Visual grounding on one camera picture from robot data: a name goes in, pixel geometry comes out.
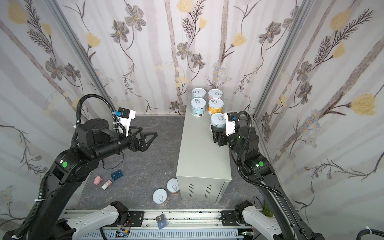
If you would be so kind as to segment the teal can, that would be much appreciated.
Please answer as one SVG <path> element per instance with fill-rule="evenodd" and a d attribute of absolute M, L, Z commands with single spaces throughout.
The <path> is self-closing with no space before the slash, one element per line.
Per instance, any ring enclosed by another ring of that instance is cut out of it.
<path fill-rule="evenodd" d="M 226 128 L 226 119 L 225 115 L 222 113 L 216 113 L 211 116 L 211 126 L 225 129 Z"/>
<path fill-rule="evenodd" d="M 191 100 L 191 113 L 195 117 L 202 117 L 205 114 L 206 100 L 203 98 L 193 98 Z"/>

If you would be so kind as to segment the yellow labelled can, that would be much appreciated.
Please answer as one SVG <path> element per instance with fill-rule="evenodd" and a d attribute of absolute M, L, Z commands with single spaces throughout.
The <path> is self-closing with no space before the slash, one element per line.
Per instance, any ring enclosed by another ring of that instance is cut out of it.
<path fill-rule="evenodd" d="M 213 114 L 222 113 L 224 102 L 221 99 L 211 99 L 208 102 L 209 106 L 209 115 L 212 116 Z"/>

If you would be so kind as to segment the pink labelled can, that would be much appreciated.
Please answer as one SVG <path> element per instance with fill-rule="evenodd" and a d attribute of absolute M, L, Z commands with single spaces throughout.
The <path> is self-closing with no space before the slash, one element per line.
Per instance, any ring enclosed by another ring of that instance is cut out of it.
<path fill-rule="evenodd" d="M 221 99 L 223 92 L 219 89 L 211 89 L 208 91 L 208 99 Z"/>

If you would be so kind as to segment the light blue labelled can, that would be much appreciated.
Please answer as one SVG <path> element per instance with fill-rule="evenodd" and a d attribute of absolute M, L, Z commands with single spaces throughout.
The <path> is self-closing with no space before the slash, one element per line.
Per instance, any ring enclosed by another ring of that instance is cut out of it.
<path fill-rule="evenodd" d="M 203 88 L 194 88 L 192 90 L 192 97 L 193 99 L 195 98 L 202 98 L 204 99 L 206 96 L 206 90 L 204 90 Z"/>

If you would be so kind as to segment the pink can front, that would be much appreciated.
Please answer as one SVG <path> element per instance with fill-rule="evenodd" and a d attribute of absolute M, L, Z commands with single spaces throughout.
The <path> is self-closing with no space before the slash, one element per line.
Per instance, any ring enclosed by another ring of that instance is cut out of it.
<path fill-rule="evenodd" d="M 167 191 L 164 189 L 157 189 L 153 193 L 153 202 L 159 206 L 165 206 L 168 202 L 168 194 Z"/>

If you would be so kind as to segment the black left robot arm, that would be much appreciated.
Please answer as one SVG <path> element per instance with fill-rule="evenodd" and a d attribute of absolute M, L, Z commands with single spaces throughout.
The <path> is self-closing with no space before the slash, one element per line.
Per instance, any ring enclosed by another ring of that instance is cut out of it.
<path fill-rule="evenodd" d="M 82 105 L 85 100 L 96 98 L 103 101 L 112 114 L 115 127 L 109 129 L 104 119 L 91 119 L 81 123 Z M 61 219 L 74 192 L 99 166 L 99 162 L 119 155 L 124 150 L 145 152 L 157 133 L 143 133 L 142 128 L 125 127 L 119 117 L 128 117 L 131 111 L 119 108 L 114 111 L 112 105 L 102 96 L 84 95 L 77 105 L 75 132 L 71 146 L 60 153 L 50 169 L 45 173 L 39 186 L 38 198 L 23 221 L 16 229 L 6 232 L 4 240 L 72 240 L 78 232 L 69 221 Z"/>

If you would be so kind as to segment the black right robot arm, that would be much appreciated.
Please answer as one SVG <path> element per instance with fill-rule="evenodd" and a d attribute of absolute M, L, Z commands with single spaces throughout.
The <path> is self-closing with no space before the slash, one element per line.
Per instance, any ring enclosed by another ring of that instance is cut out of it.
<path fill-rule="evenodd" d="M 323 240 L 295 210 L 284 192 L 274 167 L 259 151 L 259 136 L 245 112 L 224 113 L 225 128 L 211 126 L 214 143 L 229 148 L 230 159 L 240 177 L 257 187 L 270 207 L 275 221 L 256 209 L 249 201 L 235 208 L 239 225 L 250 225 L 268 240 Z"/>

